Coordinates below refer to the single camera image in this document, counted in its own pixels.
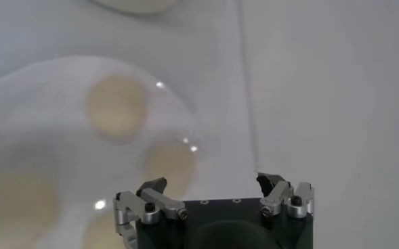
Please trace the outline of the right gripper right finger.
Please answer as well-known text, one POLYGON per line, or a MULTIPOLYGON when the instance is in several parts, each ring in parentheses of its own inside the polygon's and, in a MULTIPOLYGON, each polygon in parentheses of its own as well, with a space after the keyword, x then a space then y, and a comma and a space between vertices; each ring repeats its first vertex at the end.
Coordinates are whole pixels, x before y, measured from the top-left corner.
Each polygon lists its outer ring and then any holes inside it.
POLYGON ((259 173, 256 180, 263 194, 259 201, 262 217, 269 219, 284 210, 293 219, 314 216, 314 188, 311 183, 300 182, 294 187, 280 175, 265 173, 259 173))

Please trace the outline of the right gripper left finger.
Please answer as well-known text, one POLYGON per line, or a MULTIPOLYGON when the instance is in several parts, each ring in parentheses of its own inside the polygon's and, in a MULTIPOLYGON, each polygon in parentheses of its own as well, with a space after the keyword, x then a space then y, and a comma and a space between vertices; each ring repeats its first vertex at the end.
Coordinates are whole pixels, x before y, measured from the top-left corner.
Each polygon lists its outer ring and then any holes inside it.
POLYGON ((163 194, 167 186, 164 177, 144 182, 135 192, 123 191, 113 198, 114 229, 123 238, 126 248, 138 248, 138 233, 133 222, 156 225, 162 218, 185 221, 186 205, 163 194))

